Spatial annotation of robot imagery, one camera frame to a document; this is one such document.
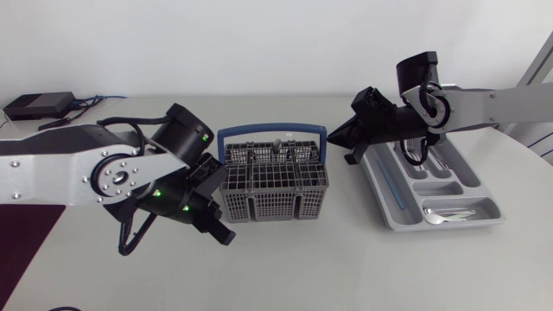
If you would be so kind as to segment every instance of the robotic arm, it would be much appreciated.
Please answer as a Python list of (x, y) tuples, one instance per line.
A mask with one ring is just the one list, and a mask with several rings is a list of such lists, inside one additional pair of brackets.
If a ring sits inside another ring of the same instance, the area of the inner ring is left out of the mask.
[[(355, 116), (331, 133), (328, 142), (352, 149), (346, 161), (358, 164), (369, 145), (402, 141), (406, 160), (421, 165), (428, 147), (446, 132), (553, 119), (551, 83), (505, 90), (447, 87), (439, 83), (437, 63), (436, 52), (401, 61), (396, 67), (397, 81), (405, 106), (395, 106), (377, 89), (368, 87), (353, 100)], [(404, 147), (404, 140), (417, 137), (423, 137), (420, 161), (410, 158)]]
[[(136, 132), (112, 133), (105, 127), (111, 124), (130, 124)], [(147, 138), (139, 124), (162, 126)], [(219, 222), (211, 196), (226, 171), (203, 153), (212, 140), (205, 124), (174, 104), (158, 119), (112, 117), (0, 141), (0, 204), (104, 206), (121, 223), (122, 255), (135, 249), (157, 216), (192, 224), (228, 245), (235, 233)], [(150, 216), (127, 244), (138, 208)]]

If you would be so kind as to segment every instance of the gray cutlery organizer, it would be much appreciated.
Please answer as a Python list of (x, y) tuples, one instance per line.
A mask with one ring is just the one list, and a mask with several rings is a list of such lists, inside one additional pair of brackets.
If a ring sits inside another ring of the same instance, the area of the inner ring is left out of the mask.
[[(392, 230), (466, 228), (505, 222), (505, 215), (487, 187), (447, 138), (430, 148), (421, 167), (407, 163), (399, 142), (372, 145), (363, 156), (361, 166)], [(433, 225), (424, 219), (426, 209), (438, 214), (474, 210), (475, 214), (466, 217), (467, 221)]]

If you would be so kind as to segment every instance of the black router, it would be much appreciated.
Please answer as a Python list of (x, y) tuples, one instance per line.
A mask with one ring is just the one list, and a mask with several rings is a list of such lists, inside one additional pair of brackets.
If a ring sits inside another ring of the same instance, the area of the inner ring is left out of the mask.
[(3, 108), (10, 119), (32, 120), (43, 117), (65, 117), (75, 100), (72, 92), (25, 94)]

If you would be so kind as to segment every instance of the dishwasher cutlery basket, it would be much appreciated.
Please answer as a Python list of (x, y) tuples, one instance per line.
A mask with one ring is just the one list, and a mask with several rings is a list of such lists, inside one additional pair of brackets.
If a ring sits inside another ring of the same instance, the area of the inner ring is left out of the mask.
[[(319, 134), (313, 141), (229, 143), (229, 136), (293, 131)], [(317, 219), (328, 187), (327, 129), (311, 124), (250, 124), (219, 130), (219, 161), (228, 177), (220, 191), (229, 221)]]

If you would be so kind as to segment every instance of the spoon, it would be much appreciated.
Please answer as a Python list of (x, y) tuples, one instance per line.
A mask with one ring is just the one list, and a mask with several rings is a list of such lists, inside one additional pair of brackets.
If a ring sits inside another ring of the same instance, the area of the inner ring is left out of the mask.
[(435, 214), (438, 214), (438, 215), (466, 215), (466, 216), (471, 216), (471, 215), (474, 215), (476, 214), (476, 211), (475, 210), (467, 210), (467, 211), (434, 211), (432, 210), (431, 208), (427, 208), (425, 207), (424, 208), (424, 212), (425, 213), (435, 213)]
[(433, 213), (424, 215), (424, 220), (432, 225), (439, 225), (444, 221), (467, 221), (466, 219), (451, 219)]

